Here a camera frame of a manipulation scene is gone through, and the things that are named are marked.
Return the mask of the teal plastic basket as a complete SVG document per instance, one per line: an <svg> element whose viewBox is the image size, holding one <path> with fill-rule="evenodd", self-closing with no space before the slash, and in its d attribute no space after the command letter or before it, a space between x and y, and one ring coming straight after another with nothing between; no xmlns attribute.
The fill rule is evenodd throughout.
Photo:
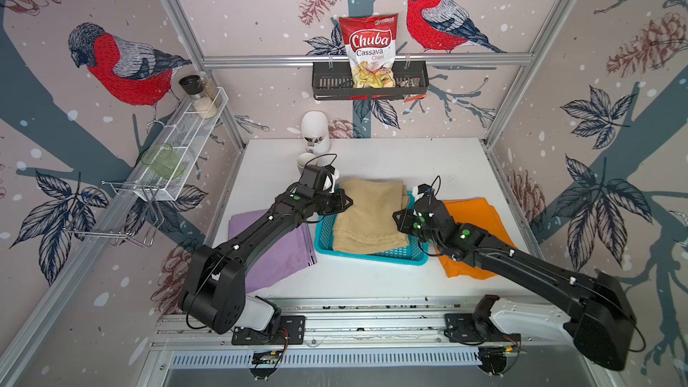
<svg viewBox="0 0 688 387"><path fill-rule="evenodd" d="M414 236L396 230L392 213L412 208L415 200L404 191L401 205L387 201L376 204L370 197L363 206L322 216L315 233L316 251L371 261L423 265L428 260L424 245Z"/></svg>

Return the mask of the orange pants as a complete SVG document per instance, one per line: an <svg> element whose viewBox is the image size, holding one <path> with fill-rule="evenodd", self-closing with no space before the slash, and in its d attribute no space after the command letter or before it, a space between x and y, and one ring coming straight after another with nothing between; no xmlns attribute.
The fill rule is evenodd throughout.
<svg viewBox="0 0 688 387"><path fill-rule="evenodd" d="M480 238L491 235L506 245L516 247L496 208L485 198L444 201L444 206L454 221L460 223L459 234L461 237L464 236L465 240L477 244ZM496 277L494 272L471 267L467 263L454 261L451 257L442 256L439 261L448 278L465 277L486 281Z"/></svg>

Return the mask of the beige pants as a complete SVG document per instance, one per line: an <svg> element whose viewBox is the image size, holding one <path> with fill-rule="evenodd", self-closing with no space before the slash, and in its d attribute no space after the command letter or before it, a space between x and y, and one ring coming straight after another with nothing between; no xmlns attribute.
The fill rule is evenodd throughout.
<svg viewBox="0 0 688 387"><path fill-rule="evenodd" d="M340 184L353 206L337 215L333 249L346 254L378 254L406 247L406 235L398 231L392 214L408 207L404 182L376 182L350 178Z"/></svg>

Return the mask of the purple pants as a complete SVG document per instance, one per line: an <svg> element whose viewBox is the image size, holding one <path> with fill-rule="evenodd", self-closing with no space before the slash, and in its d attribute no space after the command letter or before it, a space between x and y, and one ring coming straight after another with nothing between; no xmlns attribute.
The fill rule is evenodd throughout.
<svg viewBox="0 0 688 387"><path fill-rule="evenodd" d="M308 225L282 237L270 247L245 276L247 293L270 288L276 283L317 264L313 238Z"/></svg>

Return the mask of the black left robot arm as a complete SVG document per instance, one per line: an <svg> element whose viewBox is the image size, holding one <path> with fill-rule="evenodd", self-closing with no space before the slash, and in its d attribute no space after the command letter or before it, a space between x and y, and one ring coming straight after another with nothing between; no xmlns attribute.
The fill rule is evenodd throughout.
<svg viewBox="0 0 688 387"><path fill-rule="evenodd" d="M244 231L217 247L197 248L177 303L182 313L218 334L237 326L247 300L245 276L255 262L311 217L339 214L353 205L336 186L337 173L332 165L304 167L299 181Z"/></svg>

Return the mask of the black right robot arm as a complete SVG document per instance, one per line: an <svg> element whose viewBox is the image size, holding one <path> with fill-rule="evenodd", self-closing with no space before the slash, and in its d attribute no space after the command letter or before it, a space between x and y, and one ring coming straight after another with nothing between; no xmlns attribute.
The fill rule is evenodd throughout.
<svg viewBox="0 0 688 387"><path fill-rule="evenodd" d="M431 186L420 190L413 208L392 215L399 232L543 297L569 315L564 331L582 356L608 370L625 369L637 318L618 279L569 271L511 247L485 229L456 222Z"/></svg>

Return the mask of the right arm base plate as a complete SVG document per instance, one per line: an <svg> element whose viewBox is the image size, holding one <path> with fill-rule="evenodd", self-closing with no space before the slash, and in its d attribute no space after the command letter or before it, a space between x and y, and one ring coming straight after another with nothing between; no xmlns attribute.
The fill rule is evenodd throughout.
<svg viewBox="0 0 688 387"><path fill-rule="evenodd" d="M487 343L506 343L518 345L519 333L503 333L488 317L464 313L444 315L444 336L451 343L466 346L480 346Z"/></svg>

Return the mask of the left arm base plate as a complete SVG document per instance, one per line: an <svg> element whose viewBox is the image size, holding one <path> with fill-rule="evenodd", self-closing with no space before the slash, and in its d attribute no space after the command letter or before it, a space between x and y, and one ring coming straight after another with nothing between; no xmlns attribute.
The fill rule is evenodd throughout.
<svg viewBox="0 0 688 387"><path fill-rule="evenodd" d="M306 317L303 315L279 315L270 320L262 331L250 328L236 328L231 344L234 346L253 345L301 345L306 330Z"/></svg>

